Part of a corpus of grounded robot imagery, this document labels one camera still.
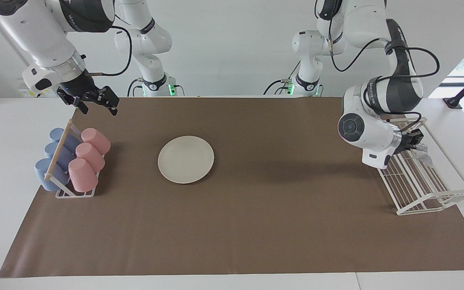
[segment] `brown tablecloth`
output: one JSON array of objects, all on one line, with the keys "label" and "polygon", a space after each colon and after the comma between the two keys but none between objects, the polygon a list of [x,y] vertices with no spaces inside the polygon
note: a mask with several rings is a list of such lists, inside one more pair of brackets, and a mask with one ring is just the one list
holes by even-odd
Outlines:
[{"label": "brown tablecloth", "polygon": [[[126,99],[76,112],[111,141],[96,196],[39,189],[0,277],[464,270],[464,218],[396,216],[361,150],[337,134],[341,99]],[[171,139],[214,149],[178,185]]]}]

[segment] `round plate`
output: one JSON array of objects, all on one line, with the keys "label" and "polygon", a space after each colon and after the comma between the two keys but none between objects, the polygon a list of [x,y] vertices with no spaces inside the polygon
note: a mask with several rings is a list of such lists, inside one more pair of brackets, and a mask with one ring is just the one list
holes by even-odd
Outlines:
[{"label": "round plate", "polygon": [[214,164],[214,151],[204,140],[182,136],[169,141],[160,150],[159,170],[175,183],[188,184],[206,176]]}]

